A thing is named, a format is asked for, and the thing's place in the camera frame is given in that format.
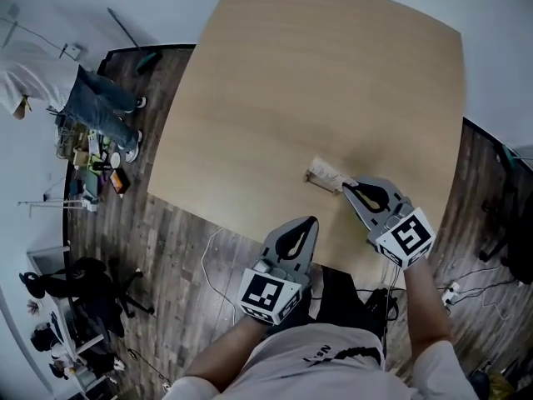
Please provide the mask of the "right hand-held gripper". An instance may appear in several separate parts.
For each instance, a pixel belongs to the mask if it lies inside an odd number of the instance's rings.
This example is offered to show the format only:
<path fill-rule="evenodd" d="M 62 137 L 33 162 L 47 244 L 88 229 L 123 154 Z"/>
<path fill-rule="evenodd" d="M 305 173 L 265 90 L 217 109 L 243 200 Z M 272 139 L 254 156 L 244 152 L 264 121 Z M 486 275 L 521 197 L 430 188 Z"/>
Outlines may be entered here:
<path fill-rule="evenodd" d="M 436 235 L 426 215 L 391 181 L 361 175 L 344 182 L 342 191 L 370 231 L 368 242 L 402 270 L 432 249 Z"/>

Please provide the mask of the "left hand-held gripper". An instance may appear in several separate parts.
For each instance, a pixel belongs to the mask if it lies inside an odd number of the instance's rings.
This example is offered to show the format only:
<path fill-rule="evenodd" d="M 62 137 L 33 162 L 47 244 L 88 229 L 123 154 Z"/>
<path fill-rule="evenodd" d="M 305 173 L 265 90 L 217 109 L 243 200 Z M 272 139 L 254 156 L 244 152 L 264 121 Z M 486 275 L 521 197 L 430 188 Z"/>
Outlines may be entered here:
<path fill-rule="evenodd" d="M 280 325 L 288 317 L 310 284 L 318 233 L 315 217 L 299 217 L 267 235 L 262 245 L 265 258 L 245 270 L 237 294 L 237 305 L 246 315 L 270 325 Z"/>

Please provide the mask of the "small white printed box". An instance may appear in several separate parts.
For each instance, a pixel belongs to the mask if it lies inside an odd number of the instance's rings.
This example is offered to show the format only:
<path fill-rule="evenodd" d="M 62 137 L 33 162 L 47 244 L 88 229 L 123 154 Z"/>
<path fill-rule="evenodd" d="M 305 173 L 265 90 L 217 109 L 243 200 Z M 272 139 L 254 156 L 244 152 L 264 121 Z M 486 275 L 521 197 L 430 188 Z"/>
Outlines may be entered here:
<path fill-rule="evenodd" d="M 341 191 L 346 177 L 321 157 L 314 157 L 309 171 L 331 188 Z"/>

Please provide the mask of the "person's left forearm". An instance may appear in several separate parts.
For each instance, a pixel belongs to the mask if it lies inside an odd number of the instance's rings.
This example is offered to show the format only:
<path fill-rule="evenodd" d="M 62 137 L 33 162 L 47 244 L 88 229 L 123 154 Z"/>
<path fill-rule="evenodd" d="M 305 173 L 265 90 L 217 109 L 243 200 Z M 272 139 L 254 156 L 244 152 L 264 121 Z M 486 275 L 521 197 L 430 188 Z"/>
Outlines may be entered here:
<path fill-rule="evenodd" d="M 186 376 L 210 382 L 219 391 L 237 377 L 254 348 L 261 342 L 268 326 L 252 317 L 243 317 L 191 362 Z"/>

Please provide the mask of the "person's right forearm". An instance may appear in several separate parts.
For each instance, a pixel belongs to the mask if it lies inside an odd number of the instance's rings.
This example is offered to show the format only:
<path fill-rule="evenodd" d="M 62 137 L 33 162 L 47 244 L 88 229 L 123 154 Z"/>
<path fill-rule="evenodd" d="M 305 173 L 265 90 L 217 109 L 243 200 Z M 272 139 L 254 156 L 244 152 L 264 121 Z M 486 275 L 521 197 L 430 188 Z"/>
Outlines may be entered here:
<path fill-rule="evenodd" d="M 404 279 L 411 357 L 416 360 L 434 343 L 451 341 L 451 322 L 424 257 L 404 271 Z"/>

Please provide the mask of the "person's dark pants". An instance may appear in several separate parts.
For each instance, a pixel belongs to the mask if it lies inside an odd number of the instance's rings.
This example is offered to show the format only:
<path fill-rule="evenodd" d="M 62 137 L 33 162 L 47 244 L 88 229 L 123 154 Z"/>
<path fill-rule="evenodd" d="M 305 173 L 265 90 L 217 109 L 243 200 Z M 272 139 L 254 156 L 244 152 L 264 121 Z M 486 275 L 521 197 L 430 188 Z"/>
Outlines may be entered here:
<path fill-rule="evenodd" d="M 330 267 L 321 267 L 323 289 L 316 318 L 307 323 L 327 323 L 346 328 L 363 328 L 364 305 L 350 274 Z"/>

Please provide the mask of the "white power strip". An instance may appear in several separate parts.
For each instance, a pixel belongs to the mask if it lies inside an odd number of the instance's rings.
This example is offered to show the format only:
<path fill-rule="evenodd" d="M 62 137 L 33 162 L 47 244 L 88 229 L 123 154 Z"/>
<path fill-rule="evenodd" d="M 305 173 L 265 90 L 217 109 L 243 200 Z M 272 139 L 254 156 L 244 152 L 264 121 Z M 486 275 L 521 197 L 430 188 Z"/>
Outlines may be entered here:
<path fill-rule="evenodd" d="M 445 307 L 451 306 L 459 295 L 460 285 L 457 282 L 451 282 L 445 287 L 441 294 L 441 300 Z"/>

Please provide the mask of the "person's white shirt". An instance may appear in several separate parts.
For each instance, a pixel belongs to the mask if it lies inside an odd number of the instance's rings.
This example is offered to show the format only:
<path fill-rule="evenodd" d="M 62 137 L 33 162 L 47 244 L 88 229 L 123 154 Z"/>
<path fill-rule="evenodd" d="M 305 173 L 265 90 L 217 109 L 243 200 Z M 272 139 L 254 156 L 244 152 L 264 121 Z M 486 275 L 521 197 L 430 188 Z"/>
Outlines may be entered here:
<path fill-rule="evenodd" d="M 186 376 L 162 400 L 478 400 L 450 342 L 434 343 L 415 360 L 411 385 L 383 362 L 373 333 L 313 323 L 261 342 L 224 391 Z"/>

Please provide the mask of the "green cleaning tool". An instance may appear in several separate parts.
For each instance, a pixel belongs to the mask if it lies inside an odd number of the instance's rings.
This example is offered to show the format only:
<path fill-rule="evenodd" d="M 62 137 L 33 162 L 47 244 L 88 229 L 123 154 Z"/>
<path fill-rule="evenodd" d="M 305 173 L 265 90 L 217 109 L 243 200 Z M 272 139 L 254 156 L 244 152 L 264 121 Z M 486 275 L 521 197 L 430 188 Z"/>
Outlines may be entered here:
<path fill-rule="evenodd" d="M 499 146 L 499 155 L 501 162 L 507 172 L 513 171 L 517 163 L 521 161 L 506 145 L 503 143 Z"/>

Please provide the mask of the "black office chair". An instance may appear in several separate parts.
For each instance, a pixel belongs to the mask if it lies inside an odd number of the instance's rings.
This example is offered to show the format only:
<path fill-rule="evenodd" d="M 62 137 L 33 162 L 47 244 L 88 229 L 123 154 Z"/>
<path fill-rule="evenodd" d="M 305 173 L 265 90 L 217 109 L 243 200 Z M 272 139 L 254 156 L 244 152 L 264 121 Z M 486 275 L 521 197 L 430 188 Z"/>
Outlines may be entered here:
<path fill-rule="evenodd" d="M 533 191 L 527 197 L 522 211 L 519 206 L 519 191 L 513 177 L 507 175 L 501 200 L 498 203 L 484 201 L 481 209 L 497 229 L 503 230 L 503 237 L 489 252 L 481 250 L 478 258 L 489 262 L 503 248 L 506 255 L 501 264 L 521 283 L 533 283 Z"/>
<path fill-rule="evenodd" d="M 125 314 L 127 318 L 135 316 L 131 307 L 149 315 L 155 313 L 154 307 L 141 305 L 129 294 L 129 288 L 133 282 L 143 278 L 143 272 L 138 268 L 122 281 L 116 258 L 104 263 L 92 257 L 83 257 L 56 272 L 43 275 L 25 272 L 19 278 L 34 298 L 49 295 L 71 300 L 76 317 L 84 312 L 89 321 L 119 338 L 124 336 L 121 315 Z"/>

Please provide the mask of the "wooden table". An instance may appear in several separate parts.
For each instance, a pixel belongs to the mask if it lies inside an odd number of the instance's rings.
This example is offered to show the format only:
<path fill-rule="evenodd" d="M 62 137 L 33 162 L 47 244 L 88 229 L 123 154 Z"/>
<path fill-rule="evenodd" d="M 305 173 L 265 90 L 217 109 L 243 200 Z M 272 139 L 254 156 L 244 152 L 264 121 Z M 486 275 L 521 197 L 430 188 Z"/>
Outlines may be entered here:
<path fill-rule="evenodd" d="M 262 242 L 320 224 L 314 259 L 391 283 L 347 200 L 305 181 L 314 158 L 392 181 L 441 225 L 465 106 L 461 35 L 391 0 L 220 0 L 173 99 L 153 196 Z"/>

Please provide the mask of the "orange box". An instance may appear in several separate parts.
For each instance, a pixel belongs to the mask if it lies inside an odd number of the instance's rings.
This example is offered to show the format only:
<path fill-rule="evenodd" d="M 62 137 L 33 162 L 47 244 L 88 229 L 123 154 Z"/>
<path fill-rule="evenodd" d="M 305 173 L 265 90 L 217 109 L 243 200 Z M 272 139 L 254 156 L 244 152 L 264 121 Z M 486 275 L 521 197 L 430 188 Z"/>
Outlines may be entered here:
<path fill-rule="evenodd" d="M 130 187 L 125 172 L 121 168 L 116 168 L 110 175 L 110 181 L 116 194 L 123 195 Z"/>

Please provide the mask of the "pile of assorted small items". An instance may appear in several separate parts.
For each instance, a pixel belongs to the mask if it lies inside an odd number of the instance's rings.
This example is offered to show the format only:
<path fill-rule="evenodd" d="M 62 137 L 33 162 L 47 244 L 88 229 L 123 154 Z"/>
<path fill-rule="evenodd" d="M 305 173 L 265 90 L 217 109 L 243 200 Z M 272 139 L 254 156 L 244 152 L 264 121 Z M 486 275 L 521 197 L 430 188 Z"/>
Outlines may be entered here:
<path fill-rule="evenodd" d="M 54 198 L 52 205 L 66 210 L 97 211 L 100 193 L 114 169 L 109 159 L 112 141 L 101 133 L 86 129 L 57 112 L 55 146 L 58 158 L 67 161 L 65 198 Z"/>

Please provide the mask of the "white desk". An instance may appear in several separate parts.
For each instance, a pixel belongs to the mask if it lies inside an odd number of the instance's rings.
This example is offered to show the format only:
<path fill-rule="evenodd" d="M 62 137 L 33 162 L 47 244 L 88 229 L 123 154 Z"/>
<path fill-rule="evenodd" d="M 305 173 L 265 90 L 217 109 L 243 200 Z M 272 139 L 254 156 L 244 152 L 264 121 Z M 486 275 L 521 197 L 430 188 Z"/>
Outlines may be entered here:
<path fill-rule="evenodd" d="M 42 250 L 27 252 L 28 269 L 31 273 L 42 275 L 39 263 L 55 263 L 55 258 L 68 258 L 71 248 L 69 246 L 50 247 Z M 78 393 L 84 400 L 89 400 L 87 393 L 100 383 L 104 382 L 106 377 L 95 377 L 88 369 L 86 362 L 80 357 L 82 352 L 95 346 L 103 340 L 103 335 L 97 335 L 90 341 L 77 346 L 77 341 L 72 336 L 73 323 L 68 326 L 67 315 L 70 314 L 74 319 L 74 306 L 72 299 L 59 299 L 45 293 L 42 297 L 37 298 L 39 314 L 42 314 L 51 324 L 59 342 L 63 345 L 65 356 L 72 363 L 72 373 L 69 374 L 69 381 L 75 383 Z"/>

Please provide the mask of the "long-handled broom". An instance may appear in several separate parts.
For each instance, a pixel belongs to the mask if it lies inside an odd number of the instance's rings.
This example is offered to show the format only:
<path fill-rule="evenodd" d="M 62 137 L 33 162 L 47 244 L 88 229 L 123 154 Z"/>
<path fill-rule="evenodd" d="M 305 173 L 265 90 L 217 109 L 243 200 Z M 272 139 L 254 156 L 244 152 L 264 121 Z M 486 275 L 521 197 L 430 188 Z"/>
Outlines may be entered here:
<path fill-rule="evenodd" d="M 112 17 L 114 22 L 120 27 L 124 34 L 128 37 L 129 41 L 133 44 L 136 50 L 144 53 L 142 59 L 136 65 L 136 73 L 138 75 L 143 75 L 152 70 L 162 59 L 162 52 L 159 50 L 149 50 L 147 48 L 141 47 L 127 28 L 123 25 L 121 20 L 118 18 L 117 14 L 111 9 L 107 8 L 107 12 Z"/>

